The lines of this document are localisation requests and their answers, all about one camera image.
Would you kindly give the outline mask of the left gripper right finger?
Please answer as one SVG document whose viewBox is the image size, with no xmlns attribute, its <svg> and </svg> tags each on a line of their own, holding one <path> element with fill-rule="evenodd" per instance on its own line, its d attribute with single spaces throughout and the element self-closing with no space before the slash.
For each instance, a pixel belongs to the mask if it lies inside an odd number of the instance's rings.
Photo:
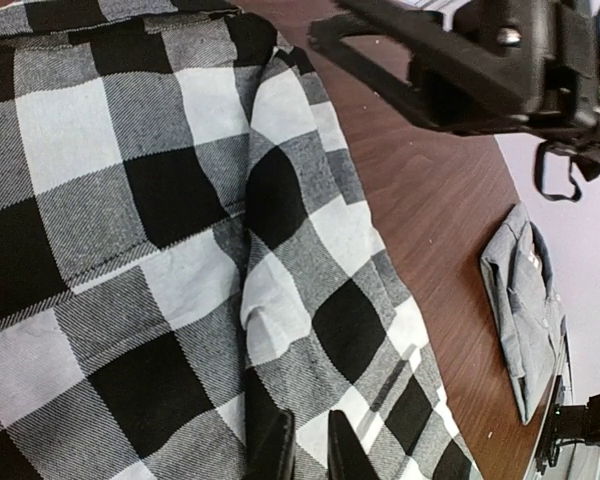
<svg viewBox="0 0 600 480">
<path fill-rule="evenodd" d="M 370 478 L 370 462 L 341 410 L 329 412 L 327 463 L 330 479 Z"/>
</svg>

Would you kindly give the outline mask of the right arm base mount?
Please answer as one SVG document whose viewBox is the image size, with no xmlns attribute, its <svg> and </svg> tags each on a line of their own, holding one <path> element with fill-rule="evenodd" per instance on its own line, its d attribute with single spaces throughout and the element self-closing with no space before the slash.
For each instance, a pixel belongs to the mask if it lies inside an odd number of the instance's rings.
<svg viewBox="0 0 600 480">
<path fill-rule="evenodd" d="M 591 396 L 586 405 L 566 405 L 565 394 L 566 388 L 558 386 L 551 397 L 535 453 L 535 467 L 540 474 L 557 466 L 562 447 L 600 447 L 600 394 Z"/>
</svg>

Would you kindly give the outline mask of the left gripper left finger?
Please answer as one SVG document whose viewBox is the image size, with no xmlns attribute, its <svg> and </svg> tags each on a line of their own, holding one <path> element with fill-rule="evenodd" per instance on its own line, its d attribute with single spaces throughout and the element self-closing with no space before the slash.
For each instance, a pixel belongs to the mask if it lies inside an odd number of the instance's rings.
<svg viewBox="0 0 600 480">
<path fill-rule="evenodd" d="M 244 478 L 291 480 L 295 459 L 295 417 L 292 412 L 280 412 L 249 462 Z"/>
</svg>

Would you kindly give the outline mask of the black white plaid shirt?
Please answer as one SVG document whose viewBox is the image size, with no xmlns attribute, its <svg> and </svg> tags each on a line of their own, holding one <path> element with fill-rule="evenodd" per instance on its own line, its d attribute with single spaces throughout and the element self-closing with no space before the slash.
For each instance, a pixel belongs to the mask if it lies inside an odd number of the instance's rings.
<svg viewBox="0 0 600 480">
<path fill-rule="evenodd" d="M 0 8 L 0 479 L 476 479 L 305 52 L 225 1 Z"/>
</svg>

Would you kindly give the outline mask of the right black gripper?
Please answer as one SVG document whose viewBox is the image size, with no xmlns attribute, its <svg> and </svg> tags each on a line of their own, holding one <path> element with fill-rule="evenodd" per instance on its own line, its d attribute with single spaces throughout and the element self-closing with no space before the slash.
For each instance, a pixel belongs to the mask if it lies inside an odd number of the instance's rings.
<svg viewBox="0 0 600 480">
<path fill-rule="evenodd" d="M 456 135 L 576 138 L 600 124 L 598 33 L 586 1 L 470 1 L 440 12 L 396 1 L 341 1 L 314 21 L 310 47 L 375 91 L 412 125 Z M 347 39 L 387 37 L 409 53 L 392 75 Z"/>
</svg>

